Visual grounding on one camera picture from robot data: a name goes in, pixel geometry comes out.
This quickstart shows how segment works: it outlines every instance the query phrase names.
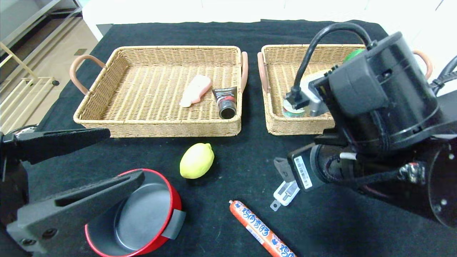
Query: woven texture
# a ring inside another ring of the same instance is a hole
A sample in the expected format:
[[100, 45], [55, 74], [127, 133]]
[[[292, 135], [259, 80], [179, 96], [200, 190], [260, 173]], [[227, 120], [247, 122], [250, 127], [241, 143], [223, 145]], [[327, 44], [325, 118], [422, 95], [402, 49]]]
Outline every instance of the woven texture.
[[[321, 44], [313, 52], [303, 76], [330, 69], [343, 63], [345, 57], [358, 48], [358, 44]], [[331, 114], [290, 118], [282, 114], [284, 96], [290, 91], [295, 75], [305, 56], [308, 45], [266, 45], [262, 47], [264, 65], [270, 87], [263, 91], [266, 128], [273, 135], [321, 134], [326, 128], [335, 126]]]
[[[241, 130], [241, 52], [232, 46], [116, 49], [74, 114], [87, 128], [112, 137], [234, 136]], [[195, 75], [212, 86], [199, 103], [179, 105]], [[212, 88], [237, 87], [237, 113], [221, 119]]]

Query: barcode label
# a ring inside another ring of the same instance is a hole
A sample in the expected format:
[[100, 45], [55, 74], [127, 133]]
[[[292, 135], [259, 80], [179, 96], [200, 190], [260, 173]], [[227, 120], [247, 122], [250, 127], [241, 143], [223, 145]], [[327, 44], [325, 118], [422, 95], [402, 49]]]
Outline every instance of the barcode label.
[[259, 241], [260, 244], [263, 244], [263, 239], [249, 225], [246, 226], [246, 229], [257, 239], [257, 241]]
[[308, 171], [306, 170], [306, 166], [305, 166], [305, 163], [303, 162], [303, 158], [301, 156], [295, 157], [293, 159], [293, 161], [295, 162], [295, 166], [298, 169], [298, 173], [300, 174], [300, 178], [302, 179], [303, 186], [305, 187], [305, 189], [312, 187], [313, 184], [311, 183], [311, 179], [309, 178], [309, 174], [308, 174]]

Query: brown leather handle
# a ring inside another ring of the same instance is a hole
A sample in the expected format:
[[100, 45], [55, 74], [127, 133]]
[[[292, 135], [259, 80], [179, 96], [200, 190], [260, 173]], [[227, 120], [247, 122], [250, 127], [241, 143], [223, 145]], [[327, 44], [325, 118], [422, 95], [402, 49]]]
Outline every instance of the brown leather handle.
[[248, 53], [242, 52], [241, 53], [241, 93], [244, 92], [246, 87], [246, 83], [248, 82]]
[[431, 63], [430, 58], [424, 52], [419, 51], [419, 50], [414, 50], [413, 54], [418, 55], [424, 61], [425, 65], [427, 66], [427, 72], [425, 73], [425, 78], [429, 79], [433, 72], [433, 64]]
[[257, 62], [259, 65], [260, 81], [262, 82], [263, 91], [265, 91], [265, 93], [269, 93], [270, 85], [266, 77], [265, 64], [263, 63], [263, 54], [261, 52], [257, 53]]
[[78, 56], [74, 61], [73, 63], [71, 64], [70, 66], [70, 79], [71, 81], [73, 82], [73, 84], [81, 91], [81, 93], [83, 93], [84, 95], [87, 95], [87, 88], [85, 88], [81, 82], [76, 78], [76, 69], [78, 68], [78, 66], [81, 64], [82, 61], [84, 61], [85, 59], [91, 59], [93, 60], [95, 63], [97, 63], [102, 69], [103, 68], [106, 68], [105, 64], [100, 61], [99, 59], [97, 59], [96, 57], [90, 55], [90, 54], [83, 54], [81, 56]]

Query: table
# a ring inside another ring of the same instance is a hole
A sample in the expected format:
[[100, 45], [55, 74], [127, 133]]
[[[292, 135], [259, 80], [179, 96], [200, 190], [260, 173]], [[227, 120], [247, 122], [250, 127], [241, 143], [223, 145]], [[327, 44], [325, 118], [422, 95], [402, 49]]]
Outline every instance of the table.
[[[386, 36], [377, 24], [356, 21], [373, 39]], [[180, 23], [114, 25], [92, 51], [106, 61], [128, 45], [236, 45], [249, 55], [243, 97], [242, 130], [227, 138], [108, 139], [69, 155], [27, 166], [31, 200], [106, 179], [133, 168], [164, 174], [181, 195], [186, 221], [174, 241], [145, 256], [269, 256], [232, 216], [228, 201], [250, 207], [299, 256], [456, 256], [457, 233], [350, 189], [325, 185], [299, 192], [287, 207], [270, 209], [282, 179], [273, 166], [277, 156], [312, 142], [312, 136], [267, 133], [256, 54], [266, 44], [309, 43], [330, 22], [261, 21], [254, 23]], [[352, 34], [335, 32], [321, 43], [358, 43]], [[90, 86], [100, 72], [84, 62], [77, 72]], [[77, 129], [73, 113], [83, 95], [69, 82], [39, 130]], [[179, 162], [191, 145], [210, 143], [215, 160], [202, 178], [186, 180]], [[48, 256], [97, 256], [83, 228]]]

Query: yellow lemon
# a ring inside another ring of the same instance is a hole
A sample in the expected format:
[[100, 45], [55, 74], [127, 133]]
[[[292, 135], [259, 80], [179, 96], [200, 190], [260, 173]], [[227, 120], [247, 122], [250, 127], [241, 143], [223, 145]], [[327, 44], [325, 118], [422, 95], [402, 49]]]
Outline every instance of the yellow lemon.
[[185, 178], [199, 178], [209, 170], [213, 160], [214, 153], [210, 144], [195, 144], [184, 153], [179, 163], [180, 174]]

